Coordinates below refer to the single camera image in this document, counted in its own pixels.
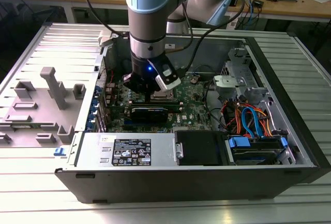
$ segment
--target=table leg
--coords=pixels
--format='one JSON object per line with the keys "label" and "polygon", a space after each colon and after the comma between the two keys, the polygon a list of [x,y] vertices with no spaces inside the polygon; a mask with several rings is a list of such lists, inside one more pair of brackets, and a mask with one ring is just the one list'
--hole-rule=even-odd
{"label": "table leg", "polygon": [[66,13],[68,23],[77,23],[73,8],[71,6],[63,6],[63,8]]}

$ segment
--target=slotted aluminum surface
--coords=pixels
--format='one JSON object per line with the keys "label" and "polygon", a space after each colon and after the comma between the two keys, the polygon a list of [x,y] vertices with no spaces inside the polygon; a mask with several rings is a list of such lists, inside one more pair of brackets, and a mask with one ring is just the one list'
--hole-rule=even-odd
{"label": "slotted aluminum surface", "polygon": [[[115,28],[128,30],[126,26]],[[15,76],[1,84],[0,104],[9,104],[10,100],[6,102],[5,96],[15,96],[12,87],[16,77],[23,75],[36,80],[33,73],[26,73],[38,74],[43,65],[55,66],[59,73],[58,80],[64,80],[67,85],[76,83],[76,80],[88,80],[86,74],[92,70],[94,56],[99,53],[95,38],[100,30],[100,25],[80,24],[53,24],[41,30],[34,40],[35,46],[29,47],[23,54],[27,63],[22,62],[16,70],[13,69],[11,72],[16,71]],[[204,32],[203,29],[195,30],[197,34]],[[255,37],[324,154],[331,161],[329,78],[300,42],[285,33],[217,31],[214,34]],[[50,56],[55,59],[40,53],[45,51],[52,52]],[[57,53],[66,51],[71,54],[69,58],[66,54],[59,56]],[[53,148],[0,149],[2,223],[27,220],[57,224],[331,222],[331,174],[312,184],[294,186],[272,200],[82,204],[54,176],[54,168],[61,167],[66,160],[54,158],[53,152]]]}

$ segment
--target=wooden workbench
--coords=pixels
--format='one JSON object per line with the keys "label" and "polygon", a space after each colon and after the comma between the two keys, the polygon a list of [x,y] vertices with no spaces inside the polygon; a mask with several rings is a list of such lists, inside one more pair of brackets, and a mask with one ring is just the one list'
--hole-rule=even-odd
{"label": "wooden workbench", "polygon": [[[16,2],[20,0],[0,0],[5,2]],[[86,7],[85,0],[25,0],[30,4],[61,6],[65,9],[69,22],[75,22],[73,7]],[[96,8],[106,9],[126,9],[125,0],[90,0]],[[313,0],[298,0],[297,2],[278,1],[264,2],[260,18],[284,19],[297,21],[319,21],[326,22],[331,18],[331,1],[318,3]],[[237,12],[239,4],[236,7],[230,7],[228,12]]]}

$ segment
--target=blue clip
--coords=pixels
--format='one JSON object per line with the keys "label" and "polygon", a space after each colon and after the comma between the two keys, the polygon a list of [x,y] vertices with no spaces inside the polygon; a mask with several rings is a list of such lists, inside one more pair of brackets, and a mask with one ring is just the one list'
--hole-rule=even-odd
{"label": "blue clip", "polygon": [[94,118],[95,118],[95,115],[93,115],[93,114],[89,114],[88,117],[87,117],[87,120],[88,120],[88,121],[91,121],[91,120],[93,120]]}
{"label": "blue clip", "polygon": [[229,139],[230,148],[237,147],[250,147],[250,142],[247,137],[232,137]]}
{"label": "blue clip", "polygon": [[257,131],[258,136],[259,136],[259,137],[263,136],[263,132],[262,132],[260,126],[259,126],[259,118],[258,118],[258,115],[257,115],[257,113],[255,112],[255,110],[254,110],[253,108],[251,108],[251,107],[246,107],[246,108],[244,108],[243,111],[242,111],[242,123],[243,123],[243,127],[247,130],[247,132],[250,134],[250,136],[251,136],[252,138],[254,138],[254,134],[253,134],[253,132],[247,127],[247,124],[246,124],[245,114],[246,114],[246,112],[247,112],[248,110],[249,110],[250,112],[252,112],[252,114],[253,114],[253,117],[254,117],[254,123],[255,123],[255,129],[256,129],[256,131]]}
{"label": "blue clip", "polygon": [[280,141],[281,141],[282,145],[284,146],[284,148],[288,147],[289,144],[284,137],[280,138]]}
{"label": "blue clip", "polygon": [[90,113],[94,113],[95,111],[97,111],[97,108],[96,108],[96,107],[91,106],[91,107],[89,108],[89,112],[90,112]]}
{"label": "blue clip", "polygon": [[54,156],[65,156],[65,149],[63,147],[57,147],[54,152]]}
{"label": "blue clip", "polygon": [[87,129],[92,129],[93,128],[93,123],[92,122],[88,122],[88,123],[86,123],[86,128]]}
{"label": "blue clip", "polygon": [[92,106],[95,106],[95,105],[97,105],[98,104],[98,100],[97,99],[92,99],[92,103],[91,103],[91,105]]}

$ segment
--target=side panel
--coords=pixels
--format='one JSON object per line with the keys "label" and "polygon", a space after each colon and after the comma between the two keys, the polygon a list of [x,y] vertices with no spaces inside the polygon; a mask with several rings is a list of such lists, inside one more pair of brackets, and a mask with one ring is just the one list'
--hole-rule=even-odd
{"label": "side panel", "polygon": [[260,67],[260,70],[264,74],[267,83],[270,85],[270,88],[272,88],[274,94],[276,95],[277,100],[279,101],[283,111],[285,112],[285,115],[291,123],[296,135],[308,153],[311,161],[316,166],[320,167],[320,170],[317,174],[310,176],[304,181],[305,183],[311,183],[317,178],[328,173],[331,170],[331,165],[324,156],[321,148],[309,131],[306,123],[302,119],[291,98],[288,96],[256,40],[254,38],[247,38],[247,43],[249,44],[250,49],[257,60],[256,66]]}
{"label": "side panel", "polygon": [[80,202],[173,202],[274,198],[316,169],[88,171],[55,175]]}

